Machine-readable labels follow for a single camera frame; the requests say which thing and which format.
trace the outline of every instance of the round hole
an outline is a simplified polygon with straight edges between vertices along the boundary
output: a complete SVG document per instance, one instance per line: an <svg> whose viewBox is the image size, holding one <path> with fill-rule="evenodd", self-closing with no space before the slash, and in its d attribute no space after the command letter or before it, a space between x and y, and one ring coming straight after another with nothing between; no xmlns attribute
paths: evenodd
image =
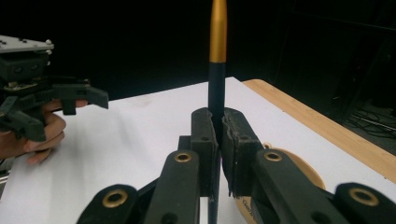
<svg viewBox="0 0 396 224"><path fill-rule="evenodd" d="M118 207L121 204L125 203L128 198L128 194L123 189L114 189L111 190L105 198L102 200L102 204L107 208Z"/></svg>
<svg viewBox="0 0 396 224"><path fill-rule="evenodd" d="M349 190L349 195L358 203L368 206L377 206L379 204L378 198L367 189L353 188Z"/></svg>
<svg viewBox="0 0 396 224"><path fill-rule="evenodd" d="M282 160L282 156L275 152L264 153L264 158L267 159L268 161L281 161Z"/></svg>
<svg viewBox="0 0 396 224"><path fill-rule="evenodd" d="M176 224L177 223L177 215L173 213L166 213L161 218L161 224Z"/></svg>
<svg viewBox="0 0 396 224"><path fill-rule="evenodd" d="M186 162L191 160L191 155L189 153L178 153L175 156L175 160L178 162Z"/></svg>
<svg viewBox="0 0 396 224"><path fill-rule="evenodd" d="M323 213L320 213L320 212L314 212L311 217L318 224L332 223L326 215L324 215Z"/></svg>

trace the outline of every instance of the black plastic part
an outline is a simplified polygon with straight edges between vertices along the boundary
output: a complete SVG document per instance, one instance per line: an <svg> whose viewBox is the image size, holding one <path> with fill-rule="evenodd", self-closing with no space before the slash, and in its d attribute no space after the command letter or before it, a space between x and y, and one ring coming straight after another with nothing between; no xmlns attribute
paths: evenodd
<svg viewBox="0 0 396 224"><path fill-rule="evenodd" d="M337 186L333 202L351 223L396 223L396 204L377 190L362 184Z"/></svg>
<svg viewBox="0 0 396 224"><path fill-rule="evenodd" d="M250 207L257 224L279 224L279 217L271 205L252 199Z"/></svg>
<svg viewBox="0 0 396 224"><path fill-rule="evenodd" d="M54 84L54 98L61 99L64 115L76 115L76 100L108 108L107 92L98 90L88 84Z"/></svg>
<svg viewBox="0 0 396 224"><path fill-rule="evenodd" d="M48 61L47 53L29 51L0 54L0 78L8 83L40 77Z"/></svg>
<svg viewBox="0 0 396 224"><path fill-rule="evenodd" d="M17 138L27 136L29 139L37 142L46 140L44 132L43 118L38 111L32 111L32 115L28 115L18 108L18 97L9 96L0 106L0 127L3 131L14 131Z"/></svg>
<svg viewBox="0 0 396 224"><path fill-rule="evenodd" d="M127 185L102 189L85 208L77 224L138 223L138 199L136 189Z"/></svg>
<svg viewBox="0 0 396 224"><path fill-rule="evenodd" d="M200 158L201 197L208 197L208 223L216 224L221 154L212 120L212 114L205 107L192 112L191 150L198 153Z"/></svg>
<svg viewBox="0 0 396 224"><path fill-rule="evenodd" d="M152 195L154 194L155 188L157 187L158 178L148 183L145 187L137 191L139 201L137 204L139 211L139 224L143 222L146 217L146 213L151 203Z"/></svg>
<svg viewBox="0 0 396 224"><path fill-rule="evenodd" d="M265 193L280 223L349 223L282 151L258 151L253 170L261 186L254 189L262 190L253 191L252 198Z"/></svg>
<svg viewBox="0 0 396 224"><path fill-rule="evenodd" d="M191 150L191 136L180 136L178 138L177 150Z"/></svg>
<svg viewBox="0 0 396 224"><path fill-rule="evenodd" d="M248 196L254 178L251 163L262 143L240 111L225 108L223 123L222 166L229 191L234 197Z"/></svg>
<svg viewBox="0 0 396 224"><path fill-rule="evenodd" d="M199 223L199 157L191 150L177 150L166 158L152 195L145 224Z"/></svg>

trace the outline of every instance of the wooden surface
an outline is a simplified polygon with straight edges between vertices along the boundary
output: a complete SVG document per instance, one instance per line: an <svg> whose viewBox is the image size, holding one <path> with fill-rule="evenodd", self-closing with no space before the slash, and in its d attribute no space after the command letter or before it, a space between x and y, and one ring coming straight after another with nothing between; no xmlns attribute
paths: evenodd
<svg viewBox="0 0 396 224"><path fill-rule="evenodd" d="M260 79L243 82L329 142L396 184L396 157Z"/></svg>

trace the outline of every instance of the dark background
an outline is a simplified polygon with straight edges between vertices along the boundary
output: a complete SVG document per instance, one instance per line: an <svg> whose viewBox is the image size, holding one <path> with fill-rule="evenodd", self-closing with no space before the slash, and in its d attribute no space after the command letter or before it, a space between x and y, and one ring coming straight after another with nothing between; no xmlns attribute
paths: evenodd
<svg viewBox="0 0 396 224"><path fill-rule="evenodd" d="M228 1L227 77L263 79L338 122L368 99L394 108L395 2ZM207 81L211 4L1 1L0 35L50 39L46 73L114 100Z"/></svg>

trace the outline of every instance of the white tabletop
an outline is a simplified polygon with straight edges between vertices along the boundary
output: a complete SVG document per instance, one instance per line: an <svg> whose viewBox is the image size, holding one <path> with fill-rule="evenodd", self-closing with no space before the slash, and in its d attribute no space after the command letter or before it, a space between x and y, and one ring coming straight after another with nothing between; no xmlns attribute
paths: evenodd
<svg viewBox="0 0 396 224"><path fill-rule="evenodd" d="M396 185L345 153L233 77L226 79L227 107L244 113L262 142L307 161L334 192L358 182L396 202ZM1 223L76 223L101 189L126 184L140 189L159 177L178 138L191 134L191 113L207 107L207 82L79 108L64 116L66 137L50 157L28 165L17 158L0 200ZM227 182L220 180L219 224L246 223ZM205 199L201 223L206 223Z"/></svg>

